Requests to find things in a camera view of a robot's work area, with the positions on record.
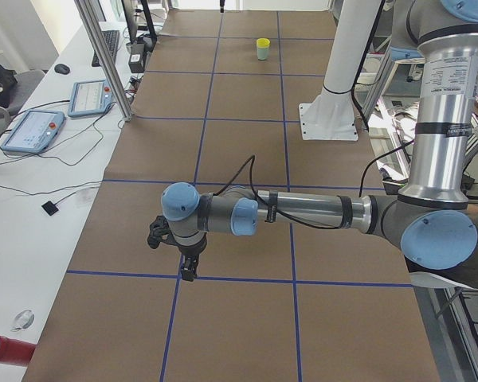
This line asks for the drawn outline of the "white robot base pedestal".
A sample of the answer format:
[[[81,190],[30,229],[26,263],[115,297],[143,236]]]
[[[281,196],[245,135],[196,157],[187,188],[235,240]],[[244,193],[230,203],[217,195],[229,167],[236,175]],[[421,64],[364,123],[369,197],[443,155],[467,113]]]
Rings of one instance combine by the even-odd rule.
[[[343,2],[322,90],[312,103],[299,105],[302,139],[358,140],[351,92],[380,11],[380,0]]]

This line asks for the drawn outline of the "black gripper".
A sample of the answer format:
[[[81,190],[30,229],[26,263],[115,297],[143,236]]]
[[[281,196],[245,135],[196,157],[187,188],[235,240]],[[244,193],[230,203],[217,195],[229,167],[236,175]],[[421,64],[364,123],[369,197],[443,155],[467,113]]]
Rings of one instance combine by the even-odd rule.
[[[205,251],[207,246],[207,238],[202,238],[196,244],[190,246],[178,245],[178,249],[183,256],[181,277],[183,281],[193,282],[197,277],[197,268],[199,256]]]

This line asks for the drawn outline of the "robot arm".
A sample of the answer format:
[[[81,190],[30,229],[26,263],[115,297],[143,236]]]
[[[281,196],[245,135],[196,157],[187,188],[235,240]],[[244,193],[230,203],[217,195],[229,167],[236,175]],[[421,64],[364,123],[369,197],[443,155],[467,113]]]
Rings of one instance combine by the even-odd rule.
[[[461,188],[478,84],[478,1],[395,2],[391,52],[396,60],[423,61],[409,176],[394,195],[280,192],[233,182],[200,193],[178,182],[163,190],[150,247],[176,247],[179,274],[193,281],[211,232],[251,236],[262,221],[354,229],[396,247],[416,286],[478,290],[478,212],[468,210]]]
[[[411,27],[411,13],[416,1],[388,1],[393,11],[390,58],[399,64],[424,64],[418,52],[418,36]]]

